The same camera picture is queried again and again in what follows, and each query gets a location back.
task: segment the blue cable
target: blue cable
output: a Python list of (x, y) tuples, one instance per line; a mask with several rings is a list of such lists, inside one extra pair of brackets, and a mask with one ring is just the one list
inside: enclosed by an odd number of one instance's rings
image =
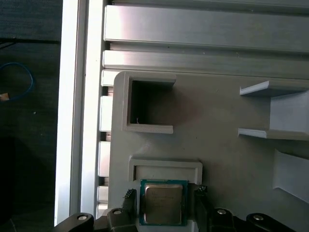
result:
[(7, 100), (7, 101), (0, 101), (0, 102), (8, 102), (8, 101), (13, 101), (13, 100), (21, 99), (21, 98), (23, 98), (24, 96), (26, 96), (28, 93), (30, 93), (30, 91), (32, 90), (32, 88), (33, 88), (33, 86), (34, 86), (33, 76), (32, 76), (32, 74), (31, 74), (30, 70), (29, 70), (25, 65), (23, 65), (23, 64), (21, 64), (21, 63), (18, 63), (18, 62), (10, 62), (10, 63), (3, 64), (3, 65), (0, 66), (0, 71), (1, 71), (2, 69), (4, 69), (5, 67), (13, 66), (13, 65), (17, 65), (17, 66), (19, 66), (19, 67), (22, 67), (24, 70), (26, 70), (26, 72), (27, 72), (27, 73), (29, 74), (29, 76), (30, 76), (31, 84), (30, 84), (29, 88), (28, 88), (25, 92), (23, 92), (22, 94), (17, 95), (17, 96), (15, 96), (15, 97), (13, 97), (13, 98), (10, 98), (10, 99)]

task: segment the dark background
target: dark background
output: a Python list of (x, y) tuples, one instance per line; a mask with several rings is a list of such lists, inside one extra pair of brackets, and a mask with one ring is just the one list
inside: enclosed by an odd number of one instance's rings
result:
[[(61, 19), (62, 0), (0, 0), (0, 38), (60, 41)], [(18, 232), (48, 231), (54, 223), (60, 45), (17, 43), (0, 50), (0, 65), (7, 62), (27, 65), (35, 79), (24, 98), (0, 103), (0, 138), (15, 142), (12, 220)], [(13, 97), (29, 84), (22, 68), (0, 71), (0, 94)], [(11, 155), (0, 147), (2, 164)], [(11, 231), (11, 221), (0, 226), (0, 232)]]

